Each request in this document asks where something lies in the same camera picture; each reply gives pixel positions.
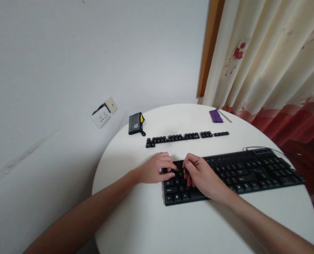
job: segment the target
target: cable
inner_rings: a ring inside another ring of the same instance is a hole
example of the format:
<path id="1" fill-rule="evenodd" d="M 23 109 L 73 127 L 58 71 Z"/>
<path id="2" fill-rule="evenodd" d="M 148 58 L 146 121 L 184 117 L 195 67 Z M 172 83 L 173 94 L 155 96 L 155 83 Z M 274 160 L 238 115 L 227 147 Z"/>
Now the cable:
<path id="1" fill-rule="evenodd" d="M 266 149 L 271 149 L 271 150 L 273 150 L 273 151 L 275 151 L 275 152 L 277 152 L 277 153 L 283 155 L 285 158 L 287 158 L 287 156 L 286 156 L 285 154 L 283 154 L 282 152 L 279 152 L 279 151 L 277 151 L 277 150 L 275 150 L 275 149 L 272 149 L 272 148 L 270 148 L 270 147 L 265 147 L 265 146 L 248 146 L 248 147 L 245 147 L 245 149 L 246 149 L 247 151 L 250 151 L 250 150 L 248 150 L 248 148 L 266 148 Z"/>

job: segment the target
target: hand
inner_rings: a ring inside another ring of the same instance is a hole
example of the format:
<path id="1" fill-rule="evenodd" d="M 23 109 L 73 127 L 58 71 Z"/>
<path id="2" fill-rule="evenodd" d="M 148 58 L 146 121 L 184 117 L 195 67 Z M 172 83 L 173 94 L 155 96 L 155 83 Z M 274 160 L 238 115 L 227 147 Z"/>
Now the hand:
<path id="1" fill-rule="evenodd" d="M 223 181 L 215 174 L 205 159 L 188 153 L 183 161 L 183 168 L 189 171 L 185 173 L 187 185 L 197 188 L 208 198 L 218 202 L 225 201 L 230 195 L 236 195 Z"/>
<path id="2" fill-rule="evenodd" d="M 160 174 L 159 169 L 161 168 L 167 168 L 168 171 L 171 169 L 178 171 L 177 166 L 172 163 L 172 157 L 167 152 L 160 152 L 134 169 L 138 183 L 158 183 L 175 176 L 175 173 Z"/>

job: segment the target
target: tabletop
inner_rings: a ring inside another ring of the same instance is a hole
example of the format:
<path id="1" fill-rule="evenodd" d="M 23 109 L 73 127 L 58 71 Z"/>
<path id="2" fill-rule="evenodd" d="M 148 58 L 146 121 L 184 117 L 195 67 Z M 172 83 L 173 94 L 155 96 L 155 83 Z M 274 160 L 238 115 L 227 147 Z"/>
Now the tabletop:
<path id="1" fill-rule="evenodd" d="M 261 131 L 233 114 L 224 112 L 232 123 L 224 117 L 224 123 L 213 123 L 209 114 L 213 109 L 196 104 L 174 104 L 148 111 L 143 114 L 145 137 L 140 133 L 128 135 L 128 125 L 124 126 L 99 162 L 92 194 L 158 152 L 167 151 L 173 161 L 178 161 L 189 152 L 204 157 L 239 152 L 248 146 L 280 151 Z M 203 131 L 228 131 L 230 135 L 145 148 L 149 137 Z M 241 197 L 314 244 L 314 209 L 304 185 L 247 193 Z M 205 200 L 165 206 L 161 182 L 137 185 L 106 219 L 95 237 L 101 254 L 264 253 L 239 219 L 217 202 Z"/>

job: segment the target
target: forearm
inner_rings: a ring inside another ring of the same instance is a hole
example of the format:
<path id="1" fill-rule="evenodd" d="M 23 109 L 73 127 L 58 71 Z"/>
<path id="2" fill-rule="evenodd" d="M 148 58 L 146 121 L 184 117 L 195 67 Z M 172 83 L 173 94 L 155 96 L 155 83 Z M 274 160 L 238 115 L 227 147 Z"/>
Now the forearm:
<path id="1" fill-rule="evenodd" d="M 314 245 L 274 221 L 235 193 L 229 193 L 224 204 L 246 224 L 267 253 L 314 253 Z"/>
<path id="2" fill-rule="evenodd" d="M 62 216 L 25 254 L 75 253 L 137 183 L 136 172 L 132 170 Z"/>

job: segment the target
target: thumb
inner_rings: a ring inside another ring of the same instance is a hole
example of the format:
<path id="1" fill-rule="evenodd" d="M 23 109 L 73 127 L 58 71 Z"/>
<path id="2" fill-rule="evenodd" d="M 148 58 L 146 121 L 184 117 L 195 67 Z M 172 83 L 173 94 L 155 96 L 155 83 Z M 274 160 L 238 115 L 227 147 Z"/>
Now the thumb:
<path id="1" fill-rule="evenodd" d="M 198 169 L 192 164 L 191 161 L 185 161 L 184 166 L 189 171 L 190 175 L 194 175 L 198 172 Z"/>
<path id="2" fill-rule="evenodd" d="M 175 173 L 166 173 L 166 174 L 161 174 L 160 175 L 160 181 L 167 181 L 170 178 L 174 177 Z"/>

